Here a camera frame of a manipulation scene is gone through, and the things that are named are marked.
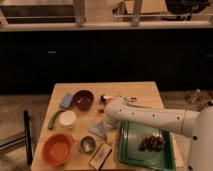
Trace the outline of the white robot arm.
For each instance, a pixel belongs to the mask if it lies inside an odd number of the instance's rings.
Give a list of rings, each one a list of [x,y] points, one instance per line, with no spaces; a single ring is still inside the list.
[[[142,123],[190,138],[186,171],[213,171],[213,100],[201,111],[192,111],[142,107],[119,96],[106,105],[104,124],[116,128],[121,120]]]

